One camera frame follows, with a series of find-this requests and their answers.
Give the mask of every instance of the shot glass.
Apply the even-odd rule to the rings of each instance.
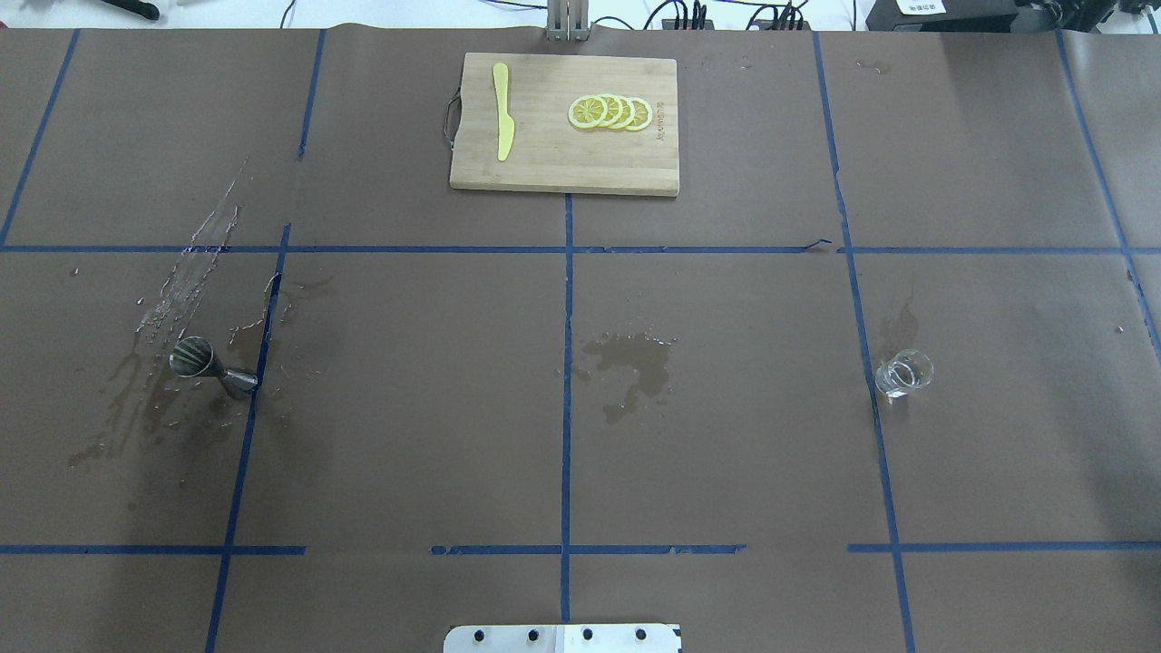
[[[936,366],[918,350],[903,350],[875,369],[874,385],[890,399],[907,396],[931,382]]]

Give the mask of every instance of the citrus slice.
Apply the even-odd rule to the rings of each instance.
[[[652,106],[646,102],[641,98],[627,98],[628,102],[633,105],[633,120],[629,124],[625,125],[626,131],[641,131],[642,129],[649,127],[652,122]]]
[[[608,105],[600,95],[582,95],[569,107],[569,122],[577,129],[592,129],[605,120]]]
[[[618,95],[618,98],[621,100],[621,103],[625,105],[625,108],[628,110],[621,114],[621,120],[614,122],[613,124],[610,124],[608,125],[610,129],[625,129],[626,127],[633,124],[633,119],[636,117],[637,115],[636,102],[632,102],[629,101],[628,98],[623,98],[621,95]]]
[[[608,127],[621,120],[625,115],[625,99],[612,93],[601,93],[600,99],[605,100],[608,110],[605,112],[605,120],[600,121],[601,127]]]

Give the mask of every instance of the wooden cutting board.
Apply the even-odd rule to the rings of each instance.
[[[504,162],[497,159],[497,62],[509,66],[509,114],[515,121],[512,151]],[[654,106],[652,124],[635,132],[572,127],[572,101],[598,93],[647,100]],[[468,52],[460,95],[453,188],[677,195],[673,59]]]

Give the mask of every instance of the metal jigger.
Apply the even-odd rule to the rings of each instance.
[[[250,371],[223,366],[214,354],[214,345],[200,336],[185,338],[173,347],[170,368],[182,379],[215,376],[232,399],[246,399],[258,386],[258,376]]]

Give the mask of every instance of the sticker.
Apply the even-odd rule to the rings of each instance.
[[[895,0],[904,16],[931,16],[946,14],[943,0]]]

